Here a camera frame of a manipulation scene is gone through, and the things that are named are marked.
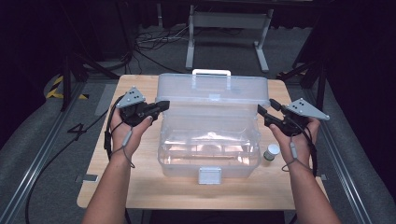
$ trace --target transparent lid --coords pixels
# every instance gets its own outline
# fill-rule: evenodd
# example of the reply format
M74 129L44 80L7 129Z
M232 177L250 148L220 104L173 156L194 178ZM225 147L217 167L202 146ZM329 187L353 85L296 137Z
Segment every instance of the transparent lid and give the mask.
M269 106L265 77L192 74L159 75L156 102Z

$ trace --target yellow and black hazard tape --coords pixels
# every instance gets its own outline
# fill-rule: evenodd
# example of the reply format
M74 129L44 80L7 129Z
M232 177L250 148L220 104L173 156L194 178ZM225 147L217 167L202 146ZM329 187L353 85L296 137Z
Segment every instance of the yellow and black hazard tape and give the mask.
M63 99L64 95L62 93L57 93L56 91L58 90L59 85L62 83L64 80L64 76L59 75L58 78L53 82L52 87L49 90L49 93L47 93L47 99L48 98L60 98ZM90 98L89 94L81 94L78 99L80 100L88 100Z

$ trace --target plastic storage container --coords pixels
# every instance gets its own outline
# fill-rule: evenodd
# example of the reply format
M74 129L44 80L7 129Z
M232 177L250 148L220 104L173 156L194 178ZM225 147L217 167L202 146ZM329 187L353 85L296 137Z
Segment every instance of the plastic storage container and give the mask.
M168 176L249 177L261 163L257 105L268 107L264 77L161 74L156 102L163 112L158 161Z

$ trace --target small bottle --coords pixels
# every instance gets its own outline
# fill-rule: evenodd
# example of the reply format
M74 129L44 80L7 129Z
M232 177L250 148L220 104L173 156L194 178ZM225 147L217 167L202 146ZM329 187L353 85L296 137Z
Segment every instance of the small bottle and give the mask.
M277 144L270 144L264 152L264 158L268 161L273 161L275 156L279 154L280 148Z

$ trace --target wooden table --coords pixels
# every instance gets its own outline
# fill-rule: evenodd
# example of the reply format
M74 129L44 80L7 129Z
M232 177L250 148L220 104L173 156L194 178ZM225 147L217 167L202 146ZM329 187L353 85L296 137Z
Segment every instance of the wooden table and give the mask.
M136 86L148 103L155 101L158 76L125 75L120 78L113 102ZM285 84L268 80L269 97L281 104L290 103ZM270 108L269 113L281 118L280 112ZM157 160L162 116L144 133L139 149L132 157L136 166L131 180L126 207L140 209L227 209L227 210L294 210L289 173L281 171L285 164L281 155L273 161L262 160L249 178L223 178L220 185L199 185L196 178L167 177ZM262 153L276 143L271 131L258 119L262 139ZM106 121L99 136L87 174L102 176L108 158L104 150ZM325 192L320 178L317 178ZM78 195L78 206L87 207L98 182L84 182Z

